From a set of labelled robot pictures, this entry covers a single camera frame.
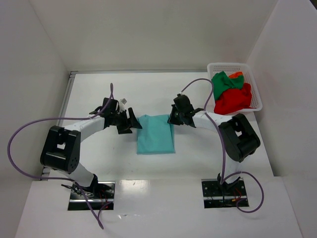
green towel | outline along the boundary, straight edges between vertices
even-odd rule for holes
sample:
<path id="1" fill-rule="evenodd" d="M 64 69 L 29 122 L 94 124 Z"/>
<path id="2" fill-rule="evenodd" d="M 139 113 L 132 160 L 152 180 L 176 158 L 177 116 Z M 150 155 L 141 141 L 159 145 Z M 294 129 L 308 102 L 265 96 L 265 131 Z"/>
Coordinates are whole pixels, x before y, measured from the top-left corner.
<path id="1" fill-rule="evenodd" d="M 242 89 L 244 83 L 243 75 L 237 78 L 229 78 L 225 72 L 216 73 L 211 80 L 213 82 L 213 96 L 218 100 L 220 95 L 229 88 Z"/>
<path id="2" fill-rule="evenodd" d="M 168 124 L 169 115 L 138 118 L 143 129 L 137 131 L 137 154 L 170 154 L 174 149 L 174 125 Z"/>

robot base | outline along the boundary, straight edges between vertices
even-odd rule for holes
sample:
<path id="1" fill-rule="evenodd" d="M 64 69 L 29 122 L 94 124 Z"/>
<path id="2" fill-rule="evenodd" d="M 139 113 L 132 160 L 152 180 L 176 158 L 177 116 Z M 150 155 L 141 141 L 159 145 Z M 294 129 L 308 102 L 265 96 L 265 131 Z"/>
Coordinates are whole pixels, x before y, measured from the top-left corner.
<path id="1" fill-rule="evenodd" d="M 226 194 L 222 194 L 217 179 L 203 179 L 202 189 L 205 208 L 236 207 L 237 201 L 242 198 L 246 198 L 246 200 L 239 202 L 239 207 L 249 206 L 247 192 L 242 179 Z"/>
<path id="2" fill-rule="evenodd" d="M 100 193 L 100 197 L 89 198 L 88 201 L 94 210 L 100 210 L 101 207 L 107 202 L 111 202 L 104 210 L 113 210 L 114 200 L 114 181 L 100 181 L 99 186 L 102 187 L 103 193 Z M 83 195 L 76 192 L 70 192 L 70 198 L 68 203 L 68 211 L 82 211 L 89 210 L 87 203 Z"/>

light blue towel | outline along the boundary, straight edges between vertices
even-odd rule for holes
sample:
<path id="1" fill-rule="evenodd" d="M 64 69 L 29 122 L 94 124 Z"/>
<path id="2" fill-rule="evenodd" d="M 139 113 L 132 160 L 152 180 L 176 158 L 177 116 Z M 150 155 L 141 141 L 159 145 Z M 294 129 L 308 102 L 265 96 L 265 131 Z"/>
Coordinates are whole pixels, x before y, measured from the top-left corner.
<path id="1" fill-rule="evenodd" d="M 154 155 L 175 153 L 174 125 L 168 124 L 169 115 L 138 118 L 143 129 L 137 132 L 137 154 Z"/>

white floor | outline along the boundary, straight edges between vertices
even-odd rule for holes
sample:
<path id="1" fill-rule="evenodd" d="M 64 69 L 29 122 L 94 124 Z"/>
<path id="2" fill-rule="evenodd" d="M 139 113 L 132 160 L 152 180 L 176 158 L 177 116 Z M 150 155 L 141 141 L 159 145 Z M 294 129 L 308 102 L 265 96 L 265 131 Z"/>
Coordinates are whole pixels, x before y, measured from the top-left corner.
<path id="1" fill-rule="evenodd" d="M 110 82 L 114 97 L 126 98 L 137 117 L 169 114 L 176 94 L 200 77 L 207 73 L 78 74 L 65 116 L 85 117 L 101 105 L 109 96 Z M 196 82 L 186 94 L 196 108 L 203 106 L 209 91 L 206 82 Z M 261 139 L 254 114 L 246 116 Z M 115 127 L 96 133 L 82 143 L 80 161 L 100 180 L 116 181 L 114 210 L 102 214 L 105 230 L 90 211 L 67 211 L 69 190 L 60 181 L 35 181 L 16 237 L 301 237 L 284 183 L 273 176 L 263 143 L 243 167 L 264 188 L 263 207 L 254 214 L 236 208 L 204 209 L 201 179 L 216 178 L 221 170 L 217 134 L 176 126 L 175 150 L 172 155 L 138 156 L 136 133 L 118 135 Z M 250 210 L 259 204 L 261 193 L 250 177 L 244 180 Z"/>

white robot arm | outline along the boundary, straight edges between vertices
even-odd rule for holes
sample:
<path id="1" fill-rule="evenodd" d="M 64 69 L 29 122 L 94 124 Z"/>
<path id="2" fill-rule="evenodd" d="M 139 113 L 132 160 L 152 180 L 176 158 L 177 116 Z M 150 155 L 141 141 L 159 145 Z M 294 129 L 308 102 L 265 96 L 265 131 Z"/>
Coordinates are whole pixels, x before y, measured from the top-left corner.
<path id="1" fill-rule="evenodd" d="M 219 132 L 223 138 L 226 163 L 224 176 L 241 171 L 241 163 L 244 159 L 252 155 L 260 146 L 260 140 L 250 123 L 243 114 L 235 116 L 223 116 L 215 113 L 199 113 L 201 108 L 194 109 L 186 95 L 178 94 L 174 99 L 172 112 L 168 123 L 175 125 L 189 125 L 191 127 L 201 127 L 215 132 Z M 218 175 L 220 183 L 222 173 Z M 230 187 L 238 180 L 238 175 L 229 177 L 225 183 L 219 184 L 222 187 Z"/>
<path id="2" fill-rule="evenodd" d="M 94 133 L 115 125 L 118 134 L 132 133 L 131 128 L 142 129 L 134 116 L 132 108 L 128 109 L 129 118 L 124 109 L 125 99 L 120 101 L 104 98 L 103 106 L 90 113 L 97 114 L 110 100 L 109 106 L 97 117 L 82 120 L 66 127 L 52 126 L 48 132 L 41 164 L 58 170 L 68 178 L 76 181 L 89 197 L 99 194 L 103 188 L 98 184 L 95 174 L 88 171 L 80 162 L 80 143 Z"/>

